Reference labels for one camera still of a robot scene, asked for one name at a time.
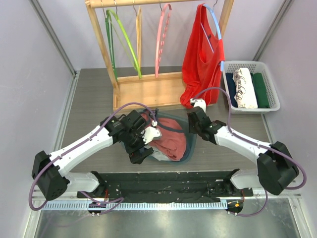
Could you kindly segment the grey tank top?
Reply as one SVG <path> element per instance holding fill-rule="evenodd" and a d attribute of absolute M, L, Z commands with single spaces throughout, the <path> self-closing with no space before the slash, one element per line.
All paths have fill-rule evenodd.
<path fill-rule="evenodd" d="M 149 146 L 146 145 L 145 146 L 146 149 L 153 149 L 153 153 L 151 154 L 151 156 L 153 158 L 155 158 L 158 161 L 169 161 L 169 157 L 166 156 L 163 152 L 161 152 L 158 148 L 156 148 L 155 146 Z"/>

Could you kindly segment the maroon tank top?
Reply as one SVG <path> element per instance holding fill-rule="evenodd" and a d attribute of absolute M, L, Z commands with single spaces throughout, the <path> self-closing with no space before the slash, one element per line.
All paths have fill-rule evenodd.
<path fill-rule="evenodd" d="M 163 114 L 157 114 L 158 125 L 162 137 L 153 140 L 148 145 L 155 146 L 172 162 L 180 162 L 184 157 L 187 147 L 187 139 L 184 129 L 176 119 L 172 119 Z"/>

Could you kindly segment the lime green hanger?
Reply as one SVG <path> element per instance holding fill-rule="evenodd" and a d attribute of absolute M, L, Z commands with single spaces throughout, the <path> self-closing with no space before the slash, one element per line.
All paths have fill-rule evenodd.
<path fill-rule="evenodd" d="M 121 39 L 117 29 L 115 28 L 113 21 L 112 21 L 113 34 L 114 33 L 116 34 L 117 39 L 119 40 L 126 55 L 128 56 L 130 62 L 132 63 L 133 68 L 137 72 L 138 78 L 141 79 L 142 78 L 141 68 L 138 65 L 136 54 L 134 53 L 133 47 L 132 47 L 130 39 L 125 31 L 125 28 L 123 27 L 122 22 L 120 21 L 118 15 L 111 9 L 109 9 L 109 11 L 111 13 L 111 19 L 112 20 L 114 19 L 116 21 L 116 24 L 119 26 L 120 32 L 123 36 L 123 39 Z"/>

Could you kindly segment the red tank top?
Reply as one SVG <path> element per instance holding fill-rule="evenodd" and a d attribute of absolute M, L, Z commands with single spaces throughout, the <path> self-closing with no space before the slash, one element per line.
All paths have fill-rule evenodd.
<path fill-rule="evenodd" d="M 190 100 L 201 91 L 220 86 L 221 63 L 225 60 L 223 40 L 211 29 L 208 12 L 207 5 L 198 5 L 182 65 L 186 88 L 180 103 L 186 108 L 191 108 Z"/>

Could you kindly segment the light blue hanger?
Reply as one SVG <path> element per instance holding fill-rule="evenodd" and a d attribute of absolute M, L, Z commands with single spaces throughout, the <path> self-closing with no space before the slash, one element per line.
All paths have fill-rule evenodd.
<path fill-rule="evenodd" d="M 216 18 L 216 15 L 215 15 L 215 13 L 214 13 L 213 8 L 211 8 L 210 6 L 208 6 L 208 5 L 205 4 L 205 3 L 203 4 L 203 6 L 204 6 L 204 7 L 209 11 L 209 13 L 211 14 L 212 19 L 213 19 L 214 24 L 215 24 L 215 27 L 216 27 L 217 39 L 218 39 L 218 40 L 221 40 L 221 39 L 222 39 L 222 35 L 221 35 L 221 32 L 220 32 L 220 26 L 219 26 L 219 23 L 218 23 L 218 20 L 217 20 L 217 18 Z M 206 30 L 205 30 L 203 24 L 200 23 L 200 25 L 201 25 L 201 28 L 202 28 L 202 30 L 203 30 L 203 32 L 204 32 L 205 38 L 206 38 L 207 41 L 208 41 L 208 44 L 209 44 L 209 46 L 210 46 L 210 49 L 211 49 L 211 51 L 214 53 L 214 47 L 212 46 L 212 44 L 211 44 L 211 42 L 210 42 L 210 37 L 207 35 L 207 32 L 206 32 Z M 223 71 L 224 71 L 224 60 L 221 60 L 221 61 L 220 61 L 219 66 L 220 66 L 220 71 L 223 72 Z"/>

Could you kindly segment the yellow hanger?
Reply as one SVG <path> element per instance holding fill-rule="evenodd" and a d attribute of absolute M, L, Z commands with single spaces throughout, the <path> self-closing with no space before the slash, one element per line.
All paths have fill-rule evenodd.
<path fill-rule="evenodd" d="M 136 15 L 136 36 L 137 36 L 137 61 L 141 67 L 141 51 L 142 51 L 142 10 L 138 8 Z"/>

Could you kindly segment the pink hanger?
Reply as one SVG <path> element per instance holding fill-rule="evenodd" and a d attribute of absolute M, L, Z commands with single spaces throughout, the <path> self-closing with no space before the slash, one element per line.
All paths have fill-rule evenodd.
<path fill-rule="evenodd" d="M 155 52 L 155 77 L 159 76 L 159 65 L 161 62 L 164 42 L 166 39 L 166 34 L 168 30 L 168 25 L 170 21 L 172 7 L 171 4 L 166 3 L 161 10 L 161 15 L 159 19 L 158 31 L 157 31 L 157 42 L 156 42 L 156 52 Z"/>

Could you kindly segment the dark green hanger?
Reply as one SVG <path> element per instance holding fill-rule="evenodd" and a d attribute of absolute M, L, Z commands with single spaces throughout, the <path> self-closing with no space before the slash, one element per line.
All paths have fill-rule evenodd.
<path fill-rule="evenodd" d="M 117 81 L 117 72 L 116 72 L 116 66 L 115 66 L 114 47 L 113 47 L 113 27 L 112 27 L 111 13 L 109 10 L 106 10 L 106 13 L 105 13 L 105 25 L 106 25 L 106 34 L 107 34 L 107 40 L 108 40 L 108 46 L 109 46 L 111 65 L 112 65 L 115 80 Z"/>

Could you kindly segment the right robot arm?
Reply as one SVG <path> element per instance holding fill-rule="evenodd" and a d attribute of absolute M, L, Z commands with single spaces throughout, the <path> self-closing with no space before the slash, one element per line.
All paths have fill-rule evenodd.
<path fill-rule="evenodd" d="M 279 195 L 299 175 L 299 169 L 290 161 L 290 153 L 283 143 L 269 144 L 245 136 L 219 120 L 211 121 L 201 107 L 190 109 L 187 116 L 190 133 L 231 149 L 257 166 L 253 170 L 234 171 L 223 184 L 226 194 L 234 196 L 244 188 L 262 187 Z"/>

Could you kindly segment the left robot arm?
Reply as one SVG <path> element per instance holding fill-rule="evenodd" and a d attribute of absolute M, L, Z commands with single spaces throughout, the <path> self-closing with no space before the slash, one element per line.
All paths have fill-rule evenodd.
<path fill-rule="evenodd" d="M 146 120 L 136 110 L 126 116 L 107 117 L 91 132 L 72 144 L 47 154 L 39 152 L 35 156 L 32 178 L 47 201 L 52 201 L 66 192 L 85 192 L 91 197 L 105 195 L 107 184 L 98 172 L 73 173 L 79 163 L 110 147 L 122 142 L 132 164 L 141 164 L 152 148 L 146 148 L 161 137 L 158 123 Z"/>

